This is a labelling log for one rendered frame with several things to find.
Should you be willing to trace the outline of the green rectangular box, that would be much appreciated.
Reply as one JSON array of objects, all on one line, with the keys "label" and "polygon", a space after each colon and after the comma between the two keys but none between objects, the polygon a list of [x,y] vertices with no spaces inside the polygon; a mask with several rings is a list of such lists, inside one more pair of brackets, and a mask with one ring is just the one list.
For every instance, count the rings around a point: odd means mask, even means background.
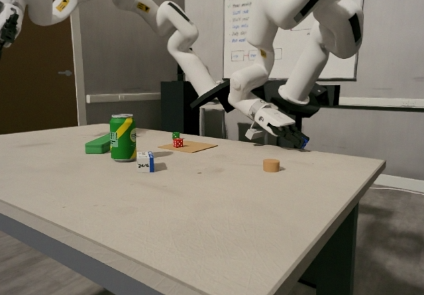
[{"label": "green rectangular box", "polygon": [[86,154],[104,154],[111,150],[110,133],[85,143]]}]

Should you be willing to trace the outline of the tan short cylinder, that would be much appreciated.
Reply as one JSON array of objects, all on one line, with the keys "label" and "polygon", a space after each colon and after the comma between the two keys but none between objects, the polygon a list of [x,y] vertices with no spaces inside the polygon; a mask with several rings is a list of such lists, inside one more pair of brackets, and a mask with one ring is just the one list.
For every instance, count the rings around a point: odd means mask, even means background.
[{"label": "tan short cylinder", "polygon": [[264,159],[263,160],[263,171],[265,172],[279,172],[280,161],[276,159]]}]

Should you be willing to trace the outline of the tan flat mat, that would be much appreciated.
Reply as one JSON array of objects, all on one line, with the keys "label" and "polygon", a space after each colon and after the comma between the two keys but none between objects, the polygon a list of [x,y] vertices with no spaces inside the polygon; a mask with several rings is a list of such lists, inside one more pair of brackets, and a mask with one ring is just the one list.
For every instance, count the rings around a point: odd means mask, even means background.
[{"label": "tan flat mat", "polygon": [[180,152],[188,152],[188,153],[195,153],[202,150],[206,150],[209,148],[217,147],[218,145],[212,145],[207,143],[199,143],[199,142],[193,142],[193,141],[183,141],[183,147],[173,147],[172,144],[159,146],[158,148],[168,149],[168,150],[176,150]]}]

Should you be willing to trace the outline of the red die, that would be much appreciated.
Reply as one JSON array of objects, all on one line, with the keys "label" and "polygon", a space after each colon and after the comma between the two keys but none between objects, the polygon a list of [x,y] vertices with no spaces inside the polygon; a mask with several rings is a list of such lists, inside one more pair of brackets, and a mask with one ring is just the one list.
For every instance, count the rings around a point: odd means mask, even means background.
[{"label": "red die", "polygon": [[183,139],[173,139],[173,147],[183,147]]}]

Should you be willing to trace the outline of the green soda can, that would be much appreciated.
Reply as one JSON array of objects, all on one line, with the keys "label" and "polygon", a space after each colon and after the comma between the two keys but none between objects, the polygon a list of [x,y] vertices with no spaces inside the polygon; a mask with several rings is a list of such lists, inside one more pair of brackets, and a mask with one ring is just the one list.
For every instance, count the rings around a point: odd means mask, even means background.
[{"label": "green soda can", "polygon": [[111,158],[115,162],[130,162],[136,158],[136,121],[133,115],[112,115],[109,122]]}]

